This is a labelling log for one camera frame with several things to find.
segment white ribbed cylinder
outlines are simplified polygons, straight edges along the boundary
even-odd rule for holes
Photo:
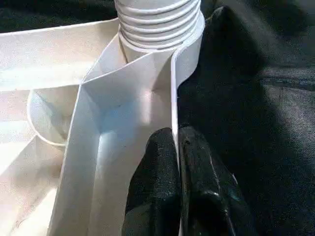
[[[115,0],[122,37],[146,50],[176,47],[195,31],[200,3],[201,0]]]

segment white plastic surface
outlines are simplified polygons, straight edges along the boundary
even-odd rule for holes
[[[187,3],[189,0],[116,0],[129,12],[161,12],[173,10]]]
[[[0,91],[81,83],[118,24],[114,19],[0,34]]]
[[[149,136],[172,127],[178,145],[176,89],[198,62],[197,20],[180,47],[163,50],[128,43],[117,19],[0,34],[0,148],[10,153],[0,235],[120,235]]]
[[[154,9],[156,2],[166,4],[149,0],[146,4],[151,4],[152,8],[142,6],[140,10],[132,8],[133,1],[122,4],[116,0],[121,37],[138,48],[163,50],[182,44],[192,35],[200,15],[201,0],[179,1],[176,5],[169,1],[168,6]]]
[[[148,138],[160,128],[172,127],[178,145],[173,99],[179,83],[197,66],[195,50],[203,28],[202,17],[173,67],[173,51],[152,52],[82,84],[49,236],[120,235],[129,182]],[[183,57],[191,64],[171,73]]]
[[[51,145],[65,146],[77,92],[76,85],[30,92],[28,120],[39,138]]]
[[[44,236],[63,150],[35,136],[27,121],[28,90],[0,91],[0,235]]]

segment black cloth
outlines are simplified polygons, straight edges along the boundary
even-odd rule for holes
[[[114,0],[0,0],[0,33],[115,17]]]
[[[180,126],[235,175],[260,235],[314,235],[315,1],[216,4],[178,89]]]

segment plastic compartment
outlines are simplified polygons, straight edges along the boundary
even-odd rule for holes
[[[147,54],[84,83],[49,235],[119,235],[149,136],[171,126],[170,57]]]
[[[78,86],[36,89],[30,92],[28,120],[45,142],[65,146]]]
[[[44,236],[63,150],[35,136],[27,121],[28,90],[0,92],[0,235]]]

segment black fabric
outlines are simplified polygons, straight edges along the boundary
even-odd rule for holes
[[[114,0],[0,0],[0,33],[115,17]]]
[[[129,186],[123,236],[178,236],[177,155],[170,128],[155,132]]]
[[[192,127],[179,130],[184,236],[257,235],[233,175]]]
[[[218,1],[178,89],[180,126],[236,176],[260,235],[315,234],[314,4]]]

